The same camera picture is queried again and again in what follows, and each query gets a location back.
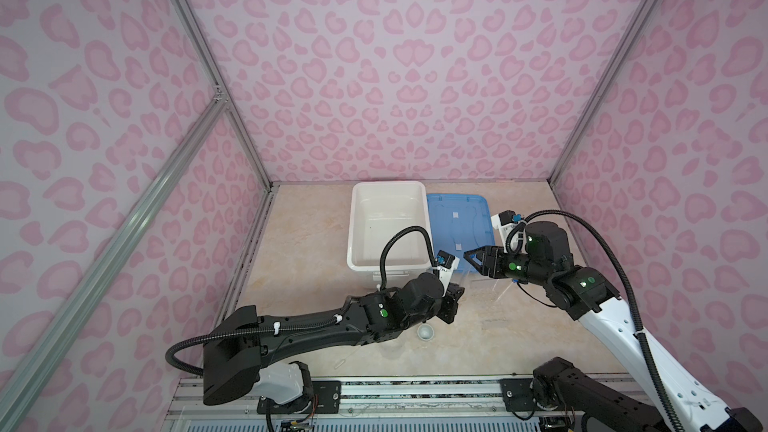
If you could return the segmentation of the blue cap test tube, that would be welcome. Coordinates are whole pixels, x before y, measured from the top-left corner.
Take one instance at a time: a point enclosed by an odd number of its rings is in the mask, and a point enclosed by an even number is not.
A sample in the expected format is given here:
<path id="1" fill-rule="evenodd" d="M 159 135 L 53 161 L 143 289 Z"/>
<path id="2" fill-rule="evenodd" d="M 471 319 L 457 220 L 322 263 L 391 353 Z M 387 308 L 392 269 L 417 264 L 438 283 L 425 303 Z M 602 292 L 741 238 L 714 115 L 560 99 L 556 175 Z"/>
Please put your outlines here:
<path id="1" fill-rule="evenodd" d="M 497 295 L 496 299 L 494 300 L 494 303 L 498 303 L 500 300 L 503 299 L 503 297 L 506 295 L 506 293 L 509 291 L 509 289 L 515 284 L 514 281 L 510 281 Z"/>

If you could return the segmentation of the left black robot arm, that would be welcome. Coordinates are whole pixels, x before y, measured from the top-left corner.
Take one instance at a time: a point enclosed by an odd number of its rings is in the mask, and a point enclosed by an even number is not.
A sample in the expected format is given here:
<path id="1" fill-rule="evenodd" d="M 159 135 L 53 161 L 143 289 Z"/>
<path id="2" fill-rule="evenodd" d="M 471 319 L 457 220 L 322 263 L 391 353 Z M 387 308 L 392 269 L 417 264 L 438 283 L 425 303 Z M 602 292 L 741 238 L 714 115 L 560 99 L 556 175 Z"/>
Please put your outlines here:
<path id="1" fill-rule="evenodd" d="M 434 317 L 450 324 L 465 288 L 425 272 L 405 286 L 349 297 L 337 308 L 298 316 L 260 316 L 237 309 L 203 346 L 203 402 L 222 405 L 245 396 L 260 371 L 290 357 L 340 346 L 398 338 Z"/>

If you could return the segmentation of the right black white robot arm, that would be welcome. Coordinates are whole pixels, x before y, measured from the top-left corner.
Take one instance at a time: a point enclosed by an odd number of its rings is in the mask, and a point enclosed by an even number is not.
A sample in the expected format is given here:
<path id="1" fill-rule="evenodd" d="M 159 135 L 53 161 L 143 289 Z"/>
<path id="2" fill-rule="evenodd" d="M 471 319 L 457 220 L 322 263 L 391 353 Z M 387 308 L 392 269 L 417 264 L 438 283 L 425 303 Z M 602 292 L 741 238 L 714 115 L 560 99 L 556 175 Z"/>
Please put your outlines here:
<path id="1" fill-rule="evenodd" d="M 469 250 L 464 257 L 488 278 L 541 287 L 553 307 L 610 350 L 649 399 L 626 397 L 556 357 L 534 370 L 537 406 L 572 406 L 616 431 L 762 430 L 751 411 L 728 406 L 643 326 L 629 283 L 620 292 L 596 269 L 575 263 L 567 233 L 557 224 L 518 223 L 504 245 Z"/>

